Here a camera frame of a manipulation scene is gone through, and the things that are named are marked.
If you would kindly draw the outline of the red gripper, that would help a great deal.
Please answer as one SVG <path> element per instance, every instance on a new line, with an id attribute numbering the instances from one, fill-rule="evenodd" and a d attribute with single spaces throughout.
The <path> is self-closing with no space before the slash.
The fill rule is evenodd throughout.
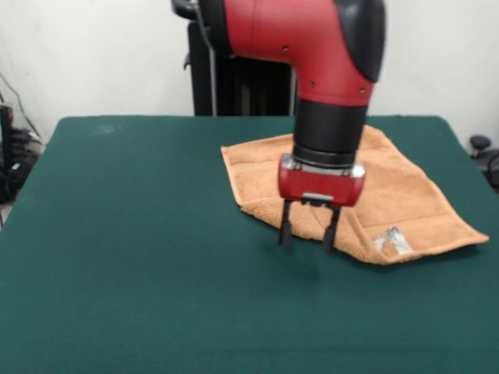
<path id="1" fill-rule="evenodd" d="M 331 204 L 331 221 L 324 231 L 323 249 L 334 250 L 340 206 L 355 206 L 366 179 L 366 168 L 354 164 L 346 169 L 328 169 L 297 161 L 291 154 L 281 156 L 278 167 L 278 191 L 284 200 L 278 244 L 286 246 L 292 237 L 289 220 L 292 201 Z"/>

